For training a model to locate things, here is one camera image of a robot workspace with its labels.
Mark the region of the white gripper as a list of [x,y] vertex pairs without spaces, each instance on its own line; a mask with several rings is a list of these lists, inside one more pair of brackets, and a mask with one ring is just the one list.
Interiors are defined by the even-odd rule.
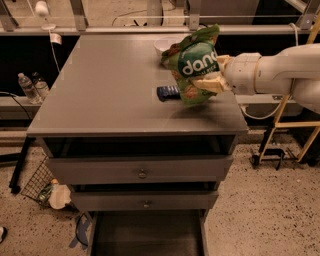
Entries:
[[254,95],[256,68],[261,55],[259,53],[242,53],[236,57],[219,55],[217,63],[223,75],[215,78],[193,79],[192,84],[212,93],[232,91],[237,95]]

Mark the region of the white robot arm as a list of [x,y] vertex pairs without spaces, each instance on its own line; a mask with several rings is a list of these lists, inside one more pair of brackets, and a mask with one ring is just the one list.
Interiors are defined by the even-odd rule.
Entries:
[[191,83],[214,93],[281,94],[320,113],[320,45],[289,47],[273,56],[242,53],[218,57],[221,70],[196,77]]

